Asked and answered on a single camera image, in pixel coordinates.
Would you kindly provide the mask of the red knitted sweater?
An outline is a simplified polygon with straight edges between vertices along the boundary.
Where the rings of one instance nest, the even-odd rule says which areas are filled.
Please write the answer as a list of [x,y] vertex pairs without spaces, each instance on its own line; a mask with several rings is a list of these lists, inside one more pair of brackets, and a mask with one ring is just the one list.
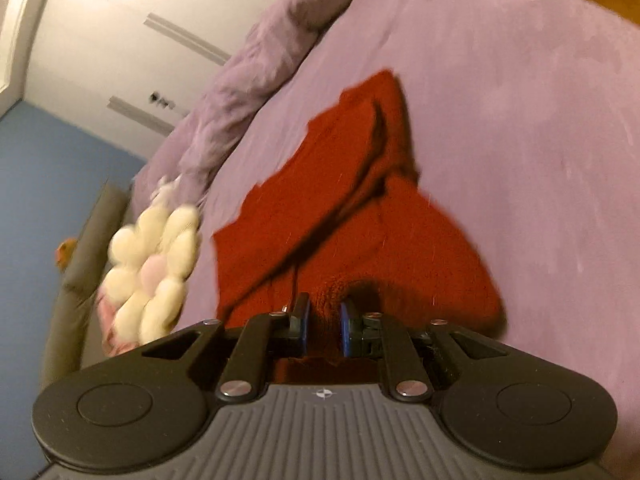
[[295,154],[214,233],[225,326],[310,299],[307,355],[280,359],[276,382],[362,377],[342,355],[347,300],[415,330],[435,318],[481,334],[499,327],[482,258],[418,180],[404,94],[382,70],[311,119]]

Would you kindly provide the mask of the cream flower plush pillow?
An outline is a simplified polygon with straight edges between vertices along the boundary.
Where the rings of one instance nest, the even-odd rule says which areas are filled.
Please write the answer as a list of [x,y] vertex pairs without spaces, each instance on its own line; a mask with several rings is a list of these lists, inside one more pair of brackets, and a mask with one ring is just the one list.
[[198,207],[175,202],[179,183],[161,178],[149,207],[108,244],[96,300],[107,356],[164,338],[178,321],[201,245]]

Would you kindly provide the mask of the crumpled purple duvet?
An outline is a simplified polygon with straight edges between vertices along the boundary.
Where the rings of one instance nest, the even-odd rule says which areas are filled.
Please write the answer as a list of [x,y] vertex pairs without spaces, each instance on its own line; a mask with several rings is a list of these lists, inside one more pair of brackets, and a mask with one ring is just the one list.
[[163,184],[174,187],[168,195],[171,206],[203,203],[258,110],[293,77],[322,30],[351,2],[277,0],[268,6],[244,44],[134,177],[134,214],[163,196]]

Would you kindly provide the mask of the grey headboard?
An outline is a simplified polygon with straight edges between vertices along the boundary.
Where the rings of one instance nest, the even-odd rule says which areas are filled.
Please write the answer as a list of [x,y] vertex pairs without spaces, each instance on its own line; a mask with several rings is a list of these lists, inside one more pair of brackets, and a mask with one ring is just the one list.
[[58,289],[40,373],[40,387],[105,359],[98,317],[107,248],[129,211],[130,195],[105,183],[82,228]]

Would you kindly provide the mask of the purple bed blanket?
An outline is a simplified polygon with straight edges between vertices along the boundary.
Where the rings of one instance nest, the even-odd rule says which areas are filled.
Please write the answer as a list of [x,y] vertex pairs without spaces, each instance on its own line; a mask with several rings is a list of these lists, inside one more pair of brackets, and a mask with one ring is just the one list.
[[381,70],[399,79],[421,194],[469,237],[503,342],[600,382],[603,455],[639,474],[639,29],[586,0],[352,0],[258,110],[204,195],[238,218],[308,122]]

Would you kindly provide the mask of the white wardrobe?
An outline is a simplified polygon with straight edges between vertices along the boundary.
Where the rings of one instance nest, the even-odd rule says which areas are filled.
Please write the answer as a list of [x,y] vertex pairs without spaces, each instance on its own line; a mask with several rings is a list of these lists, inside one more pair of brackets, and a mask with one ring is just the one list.
[[27,103],[147,158],[276,0],[38,0]]

